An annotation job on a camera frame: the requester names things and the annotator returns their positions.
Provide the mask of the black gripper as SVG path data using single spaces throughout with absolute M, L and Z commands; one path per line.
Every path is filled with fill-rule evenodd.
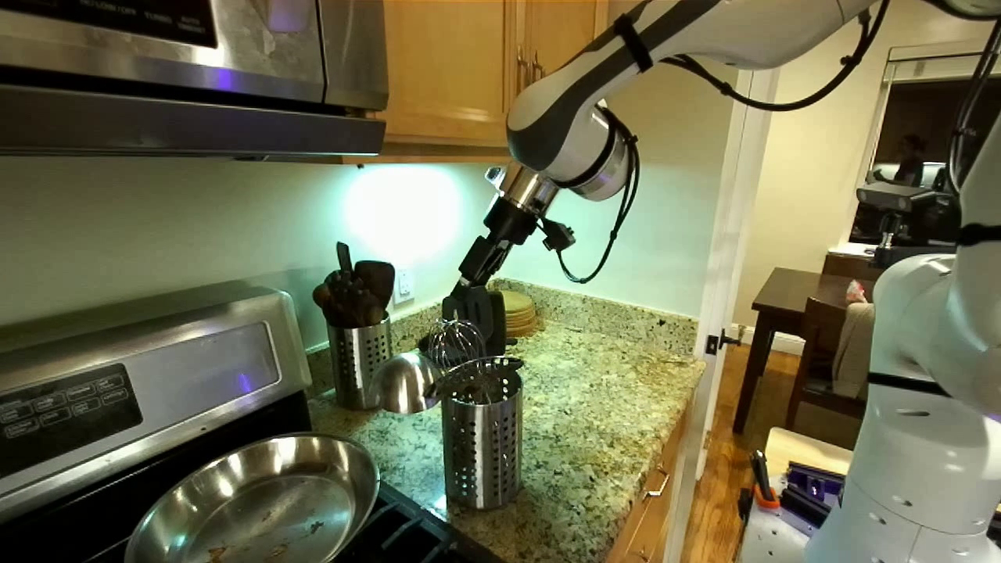
M 467 285 L 486 285 L 505 258 L 505 252 L 523 243 L 536 228 L 545 232 L 546 249 L 566 249 L 575 243 L 569 225 L 546 220 L 536 209 L 520 209 L 496 198 L 486 214 L 486 235 L 477 235 L 461 263 L 461 279 Z

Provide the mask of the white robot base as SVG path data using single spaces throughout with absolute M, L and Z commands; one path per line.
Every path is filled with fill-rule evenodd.
M 959 188 L 954 252 L 876 280 L 868 391 L 819 526 L 755 505 L 736 563 L 1001 563 L 1001 121 Z

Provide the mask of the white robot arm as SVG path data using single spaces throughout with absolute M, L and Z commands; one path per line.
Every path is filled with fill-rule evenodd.
M 546 220 L 559 189 L 585 201 L 619 193 L 619 213 L 607 247 L 587 275 L 564 275 L 587 285 L 602 267 L 633 213 L 641 156 L 634 133 L 607 105 L 607 97 L 657 61 L 680 65 L 709 80 L 722 97 L 765 112 L 789 112 L 819 103 L 862 58 L 876 39 L 892 0 L 641 0 L 617 14 L 607 31 L 585 43 L 550 74 L 533 80 L 505 112 L 505 146 L 520 163 L 502 181 L 477 235 L 461 263 L 463 285 L 488 285 L 505 252 L 536 228 L 553 252 L 569 247 L 569 228 Z M 784 103 L 765 103 L 737 95 L 699 65 L 699 56 L 736 68 L 784 65 L 837 28 L 858 21 L 858 48 L 841 68 L 813 95 Z

